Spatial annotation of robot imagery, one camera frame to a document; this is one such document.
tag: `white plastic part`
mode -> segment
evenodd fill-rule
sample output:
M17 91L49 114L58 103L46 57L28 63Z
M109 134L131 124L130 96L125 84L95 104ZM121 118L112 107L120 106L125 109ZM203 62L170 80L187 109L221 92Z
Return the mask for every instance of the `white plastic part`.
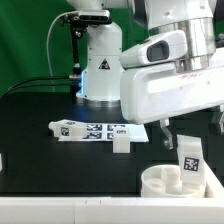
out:
M176 73L174 63L127 70L121 78L124 118L145 124L224 104L223 55L217 49L209 67L195 72Z
M178 135L178 159L180 176L183 183L191 185L206 185L205 163L201 139L191 136Z
M130 134L127 127L114 127L113 153L130 153Z
M88 28L88 65L83 72L83 87L79 98L91 101L120 100L121 28L111 25Z
M87 125L83 122L61 120L50 122L49 129L54 131L54 137L68 137L79 140L87 136Z
M0 224L223 224L224 190L205 169L203 199L0 197Z
M164 166L161 169L161 179L167 185L176 185L180 183L180 169L176 166Z
M159 61L160 63L181 58L188 51L185 33L182 30L171 31L152 36L143 43L140 43L123 52L120 57L122 66L139 67L158 63L158 61L149 61L147 57L147 50L161 41L166 42L167 47L169 47L169 56L168 58Z
M67 0L76 10L102 8L128 8L132 0Z
M146 169L141 176L141 196L144 198L202 198L205 186L184 185L180 180L180 167L158 165Z
M2 170L2 155L0 154L0 171Z
M145 0L148 29L197 18L212 18L209 0Z

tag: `small white block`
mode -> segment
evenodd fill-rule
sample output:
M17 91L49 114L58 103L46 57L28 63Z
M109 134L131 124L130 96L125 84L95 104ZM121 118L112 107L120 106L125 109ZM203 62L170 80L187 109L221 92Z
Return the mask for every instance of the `small white block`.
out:
M127 127L114 128L113 153L130 153L130 134Z
M61 120L51 122L49 128L54 131L54 137L71 137L74 140L79 140L87 136L87 124L78 121Z

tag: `printed label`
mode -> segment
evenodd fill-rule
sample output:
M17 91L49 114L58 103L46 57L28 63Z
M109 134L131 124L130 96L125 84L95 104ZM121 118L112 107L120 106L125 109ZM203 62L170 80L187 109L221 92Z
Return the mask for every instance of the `printed label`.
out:
M105 70L110 70L110 66L107 62L106 59L103 60L102 64L100 65L99 69L105 69Z
M198 167L199 167L199 159L185 157L184 170L197 172Z
M69 136L69 129L68 128L61 128L61 135Z

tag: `black tabletop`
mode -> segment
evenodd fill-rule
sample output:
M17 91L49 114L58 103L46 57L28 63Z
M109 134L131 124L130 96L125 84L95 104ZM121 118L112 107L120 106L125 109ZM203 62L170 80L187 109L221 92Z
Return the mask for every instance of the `black tabletop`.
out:
M112 142L58 142L48 123L62 119L126 123L120 108L72 103L67 93L16 93L1 99L1 196L139 196L146 168L178 163L176 150L163 147L156 122L145 125L149 142L131 143L130 154L114 154ZM224 136L209 133L211 119L211 111L199 111L171 119L170 128L201 137L204 158L223 183Z

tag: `cylindrical holder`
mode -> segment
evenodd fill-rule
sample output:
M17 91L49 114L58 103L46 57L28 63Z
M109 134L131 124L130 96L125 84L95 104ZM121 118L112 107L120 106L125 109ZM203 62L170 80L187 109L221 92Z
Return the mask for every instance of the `cylindrical holder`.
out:
M158 165L146 169L141 176L141 197L145 198L202 198L204 185L182 183L180 167Z

